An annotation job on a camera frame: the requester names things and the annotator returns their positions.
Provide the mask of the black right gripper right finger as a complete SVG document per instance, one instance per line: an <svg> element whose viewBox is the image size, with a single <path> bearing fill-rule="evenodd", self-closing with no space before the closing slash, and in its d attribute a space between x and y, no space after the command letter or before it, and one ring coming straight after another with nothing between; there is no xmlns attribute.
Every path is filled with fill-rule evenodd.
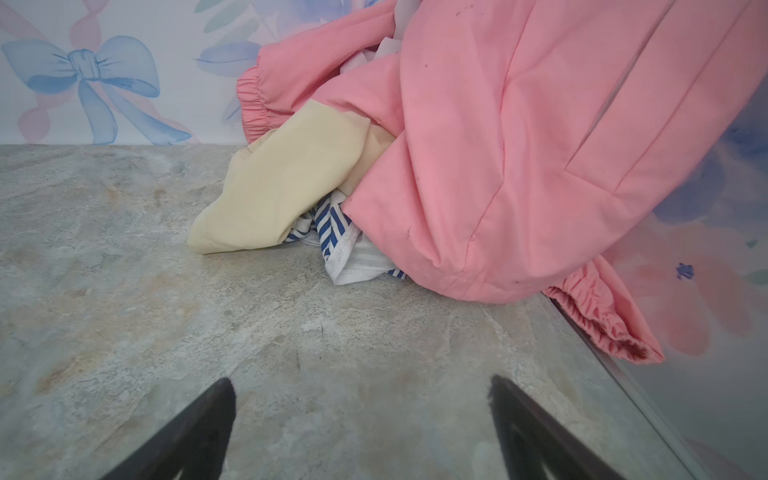
<svg viewBox="0 0 768 480"><path fill-rule="evenodd" d="M510 479L622 479L512 380L494 375L488 403Z"/></svg>

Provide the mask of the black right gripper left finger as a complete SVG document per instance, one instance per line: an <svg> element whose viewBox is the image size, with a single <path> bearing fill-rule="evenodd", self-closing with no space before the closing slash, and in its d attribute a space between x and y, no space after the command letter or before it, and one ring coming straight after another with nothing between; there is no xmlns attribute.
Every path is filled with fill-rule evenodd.
<svg viewBox="0 0 768 480"><path fill-rule="evenodd" d="M103 479L218 479L235 418L233 384L221 378Z"/></svg>

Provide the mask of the blue white striped cloth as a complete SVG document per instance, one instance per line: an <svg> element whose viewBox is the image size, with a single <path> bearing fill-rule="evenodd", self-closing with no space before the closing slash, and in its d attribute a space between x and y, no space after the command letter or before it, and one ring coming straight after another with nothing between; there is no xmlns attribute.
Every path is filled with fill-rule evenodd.
<svg viewBox="0 0 768 480"><path fill-rule="evenodd" d="M337 286L373 280L382 275L400 280L397 268L341 209L347 196L334 190L298 217L284 244L302 242L319 247L325 271Z"/></svg>

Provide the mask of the cream yellow cloth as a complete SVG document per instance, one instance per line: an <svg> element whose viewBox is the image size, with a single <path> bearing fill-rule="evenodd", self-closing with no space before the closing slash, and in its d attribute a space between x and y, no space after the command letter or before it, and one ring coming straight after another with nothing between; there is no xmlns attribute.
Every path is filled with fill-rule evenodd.
<svg viewBox="0 0 768 480"><path fill-rule="evenodd" d="M221 195L194 220L188 247L212 254L282 243L322 197L351 195L393 141L366 117L308 101L235 153Z"/></svg>

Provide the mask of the white cloth in pile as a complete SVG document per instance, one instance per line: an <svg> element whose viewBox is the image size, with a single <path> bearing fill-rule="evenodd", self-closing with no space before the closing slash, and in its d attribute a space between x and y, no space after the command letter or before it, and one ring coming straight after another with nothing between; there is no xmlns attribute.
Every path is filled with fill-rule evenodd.
<svg viewBox="0 0 768 480"><path fill-rule="evenodd" d="M420 7L421 3L421 0L398 0L394 8L394 33L388 37L385 37L377 47L366 48L349 58L340 67L340 72L345 73L362 65L368 64L373 60L398 53L401 49L402 40L407 26L410 23L413 15Z"/></svg>

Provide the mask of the pink garment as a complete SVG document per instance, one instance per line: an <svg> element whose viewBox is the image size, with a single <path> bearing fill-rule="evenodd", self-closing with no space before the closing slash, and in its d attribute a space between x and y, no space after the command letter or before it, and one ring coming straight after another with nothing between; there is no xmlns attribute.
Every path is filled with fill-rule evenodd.
<svg viewBox="0 0 768 480"><path fill-rule="evenodd" d="M542 292L604 352L661 347L604 253L695 170L767 72L763 1L381 1L264 46L246 137L308 101L392 134L344 213L418 285Z"/></svg>

